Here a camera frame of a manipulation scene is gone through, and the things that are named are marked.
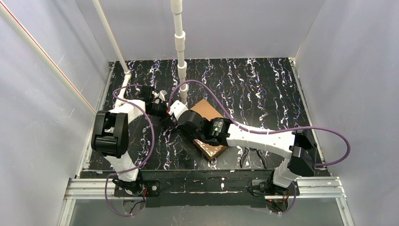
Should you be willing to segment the brown cardboard express box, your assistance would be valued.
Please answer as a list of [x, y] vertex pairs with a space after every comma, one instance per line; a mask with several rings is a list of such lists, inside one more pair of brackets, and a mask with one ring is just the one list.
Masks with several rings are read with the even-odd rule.
[[[211, 120], [223, 117], [207, 100], [202, 99], [191, 110], [197, 112], [201, 117]], [[195, 139], [194, 144], [202, 151], [209, 161], [213, 161], [217, 156], [228, 149], [227, 146], [211, 146]]]

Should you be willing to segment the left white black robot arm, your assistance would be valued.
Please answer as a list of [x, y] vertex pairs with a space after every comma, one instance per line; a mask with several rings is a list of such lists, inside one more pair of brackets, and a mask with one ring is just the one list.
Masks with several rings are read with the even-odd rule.
[[92, 150], [110, 162], [117, 172], [113, 183], [133, 195], [144, 191], [141, 172], [128, 154], [129, 124], [142, 115], [167, 116], [167, 92], [153, 86], [141, 86], [133, 100], [122, 100], [122, 105], [112, 110], [96, 113], [91, 138]]

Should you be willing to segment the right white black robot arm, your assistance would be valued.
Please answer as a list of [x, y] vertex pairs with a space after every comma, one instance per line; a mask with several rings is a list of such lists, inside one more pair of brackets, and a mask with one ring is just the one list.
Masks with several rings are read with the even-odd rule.
[[227, 118], [208, 120], [192, 110], [174, 116], [177, 127], [191, 140], [211, 146], [241, 146], [283, 157], [269, 178], [257, 186], [259, 192], [281, 194], [292, 181], [315, 174], [317, 145], [307, 129], [278, 134], [263, 130], [256, 134], [253, 128], [244, 129], [242, 124], [235, 125]]

